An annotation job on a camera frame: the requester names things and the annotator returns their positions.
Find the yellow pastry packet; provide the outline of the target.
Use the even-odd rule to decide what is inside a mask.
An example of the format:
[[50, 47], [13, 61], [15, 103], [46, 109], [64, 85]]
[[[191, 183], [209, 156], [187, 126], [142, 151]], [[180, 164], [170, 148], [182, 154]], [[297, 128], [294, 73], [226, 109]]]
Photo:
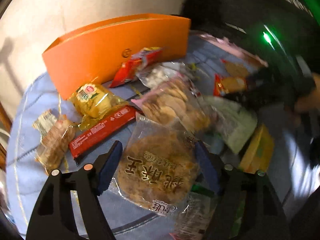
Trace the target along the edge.
[[69, 101], [82, 116], [82, 120], [78, 124], [81, 131], [92, 128], [107, 114], [129, 105], [126, 100], [95, 83], [86, 83], [80, 86], [69, 98]]

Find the red-edged round cracker packet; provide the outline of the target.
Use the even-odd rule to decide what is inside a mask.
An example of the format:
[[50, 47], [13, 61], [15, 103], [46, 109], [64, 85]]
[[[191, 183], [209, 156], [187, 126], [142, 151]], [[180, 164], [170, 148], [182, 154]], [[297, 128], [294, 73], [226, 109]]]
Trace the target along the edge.
[[249, 71], [242, 63], [221, 60], [229, 76], [215, 74], [213, 96], [242, 92], [247, 89], [246, 77]]

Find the red checkered snack bag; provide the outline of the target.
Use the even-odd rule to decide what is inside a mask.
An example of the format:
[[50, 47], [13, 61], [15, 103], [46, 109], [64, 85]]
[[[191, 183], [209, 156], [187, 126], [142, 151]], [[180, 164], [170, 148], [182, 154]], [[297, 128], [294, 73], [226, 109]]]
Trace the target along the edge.
[[137, 72], [154, 64], [158, 60], [162, 54], [162, 50], [161, 47], [143, 48], [138, 53], [131, 55], [131, 57], [121, 65], [109, 87], [115, 88], [133, 81]]

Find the large round cookie packet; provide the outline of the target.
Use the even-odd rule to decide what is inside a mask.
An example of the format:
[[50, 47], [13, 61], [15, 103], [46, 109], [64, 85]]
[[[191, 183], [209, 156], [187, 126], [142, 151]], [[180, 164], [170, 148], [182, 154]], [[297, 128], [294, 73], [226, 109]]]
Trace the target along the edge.
[[113, 188], [160, 216], [178, 214], [199, 173], [194, 147], [194, 137], [178, 121], [163, 126], [137, 114]]

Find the white cartoon snack bag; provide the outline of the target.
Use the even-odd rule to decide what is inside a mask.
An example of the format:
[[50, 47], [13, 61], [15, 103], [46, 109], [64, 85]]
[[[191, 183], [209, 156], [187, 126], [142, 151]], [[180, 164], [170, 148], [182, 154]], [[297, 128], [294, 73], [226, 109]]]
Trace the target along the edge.
[[136, 77], [145, 87], [153, 89], [160, 83], [175, 77], [195, 79], [197, 67], [194, 63], [161, 62], [145, 67]]

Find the pale green snack pouch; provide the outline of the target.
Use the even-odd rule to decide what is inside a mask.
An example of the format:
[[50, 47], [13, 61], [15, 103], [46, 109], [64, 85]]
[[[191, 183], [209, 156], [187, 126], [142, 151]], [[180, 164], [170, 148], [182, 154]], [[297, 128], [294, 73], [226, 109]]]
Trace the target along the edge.
[[201, 96], [198, 102], [210, 115], [214, 131], [219, 133], [234, 154], [239, 154], [257, 126], [256, 113], [237, 102], [217, 96]]

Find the clear biscuit roll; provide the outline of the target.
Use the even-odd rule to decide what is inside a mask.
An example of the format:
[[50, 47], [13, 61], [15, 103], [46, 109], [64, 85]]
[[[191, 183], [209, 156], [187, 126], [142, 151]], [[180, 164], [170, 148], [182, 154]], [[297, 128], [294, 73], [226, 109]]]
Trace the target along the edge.
[[59, 168], [69, 143], [76, 134], [76, 125], [65, 115], [56, 117], [52, 111], [44, 111], [32, 124], [40, 132], [40, 144], [36, 148], [35, 159], [47, 174]]

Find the yellow-green wrapped snack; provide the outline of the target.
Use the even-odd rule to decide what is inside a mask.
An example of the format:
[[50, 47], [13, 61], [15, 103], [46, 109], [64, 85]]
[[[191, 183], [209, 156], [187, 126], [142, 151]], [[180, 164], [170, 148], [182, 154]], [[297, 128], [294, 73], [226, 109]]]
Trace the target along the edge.
[[255, 174], [257, 171], [267, 172], [274, 151], [274, 138], [265, 124], [256, 128], [249, 146], [240, 161], [239, 169]]

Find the pink-edged cracker packet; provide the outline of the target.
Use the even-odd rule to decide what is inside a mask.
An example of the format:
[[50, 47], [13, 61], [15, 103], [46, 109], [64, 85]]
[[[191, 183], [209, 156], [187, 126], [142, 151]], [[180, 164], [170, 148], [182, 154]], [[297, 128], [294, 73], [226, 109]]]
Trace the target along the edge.
[[209, 115], [192, 94], [190, 83], [179, 76], [161, 82], [131, 102], [148, 119], [164, 126], [179, 121], [191, 133], [204, 131], [210, 126]]

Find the orange cardboard box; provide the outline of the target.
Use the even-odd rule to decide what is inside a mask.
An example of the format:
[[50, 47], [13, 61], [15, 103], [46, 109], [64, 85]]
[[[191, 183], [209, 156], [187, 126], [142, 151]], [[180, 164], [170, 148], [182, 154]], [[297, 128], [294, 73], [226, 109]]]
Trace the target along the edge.
[[143, 48], [160, 47], [160, 61], [185, 57], [190, 19], [138, 14], [93, 23], [58, 37], [42, 54], [61, 98], [82, 85], [111, 81], [122, 63]]

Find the green cracker packet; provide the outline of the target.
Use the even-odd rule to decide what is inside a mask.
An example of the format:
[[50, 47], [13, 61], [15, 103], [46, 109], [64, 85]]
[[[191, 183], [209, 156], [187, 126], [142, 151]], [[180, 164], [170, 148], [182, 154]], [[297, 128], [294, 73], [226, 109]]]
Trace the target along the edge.
[[218, 203], [218, 196], [207, 183], [196, 182], [188, 195], [187, 206], [178, 215], [173, 239], [201, 239], [208, 229]]

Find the red chocolate bar wrapper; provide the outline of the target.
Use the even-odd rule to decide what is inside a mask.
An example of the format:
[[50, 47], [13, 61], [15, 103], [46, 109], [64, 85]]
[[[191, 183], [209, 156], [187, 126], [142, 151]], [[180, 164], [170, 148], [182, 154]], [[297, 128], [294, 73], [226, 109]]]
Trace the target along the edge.
[[69, 143], [69, 149], [76, 165], [80, 164], [91, 149], [135, 120], [137, 112], [140, 113], [136, 107], [130, 105], [120, 107], [73, 139]]

